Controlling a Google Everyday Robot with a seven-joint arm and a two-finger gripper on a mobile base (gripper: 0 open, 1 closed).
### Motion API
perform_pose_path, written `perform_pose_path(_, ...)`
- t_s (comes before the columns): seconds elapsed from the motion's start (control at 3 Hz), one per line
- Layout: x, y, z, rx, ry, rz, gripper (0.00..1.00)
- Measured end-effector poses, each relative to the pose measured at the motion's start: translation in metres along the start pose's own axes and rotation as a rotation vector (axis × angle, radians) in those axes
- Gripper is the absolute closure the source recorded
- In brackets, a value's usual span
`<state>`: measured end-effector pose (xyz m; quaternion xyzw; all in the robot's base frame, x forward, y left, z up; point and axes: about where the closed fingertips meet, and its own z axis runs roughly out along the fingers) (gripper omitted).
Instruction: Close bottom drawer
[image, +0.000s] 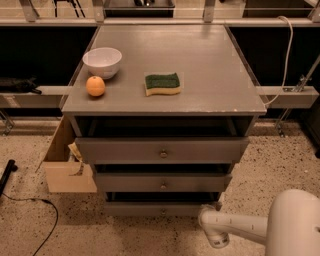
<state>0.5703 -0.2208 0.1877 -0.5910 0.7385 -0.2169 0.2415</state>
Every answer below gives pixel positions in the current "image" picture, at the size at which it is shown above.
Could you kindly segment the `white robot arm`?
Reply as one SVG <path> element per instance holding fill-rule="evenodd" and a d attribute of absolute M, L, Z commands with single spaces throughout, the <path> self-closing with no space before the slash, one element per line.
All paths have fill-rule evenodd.
<path fill-rule="evenodd" d="M 283 191 L 267 217 L 227 214 L 203 205 L 198 221 L 213 248 L 227 246 L 232 234 L 264 245 L 265 256 L 320 256 L 320 199 L 306 191 Z"/>

